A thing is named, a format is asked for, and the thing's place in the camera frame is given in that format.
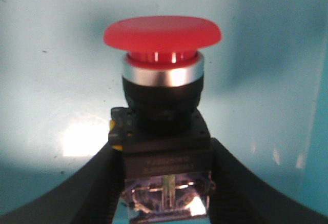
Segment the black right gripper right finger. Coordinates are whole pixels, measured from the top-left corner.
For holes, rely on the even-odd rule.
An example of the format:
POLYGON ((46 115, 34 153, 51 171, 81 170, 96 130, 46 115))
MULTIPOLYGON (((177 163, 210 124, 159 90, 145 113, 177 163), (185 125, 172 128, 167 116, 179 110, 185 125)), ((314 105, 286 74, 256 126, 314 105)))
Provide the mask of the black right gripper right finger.
POLYGON ((294 201, 257 177, 217 139, 210 223, 327 223, 327 217, 294 201))

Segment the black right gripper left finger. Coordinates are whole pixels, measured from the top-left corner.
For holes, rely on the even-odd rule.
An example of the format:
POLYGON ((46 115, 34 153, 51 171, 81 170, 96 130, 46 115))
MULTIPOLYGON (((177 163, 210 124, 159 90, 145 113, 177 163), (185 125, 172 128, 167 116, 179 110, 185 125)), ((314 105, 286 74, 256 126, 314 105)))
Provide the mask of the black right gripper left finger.
POLYGON ((106 144, 62 184, 1 216, 1 223, 112 223, 122 188, 122 153, 106 144))

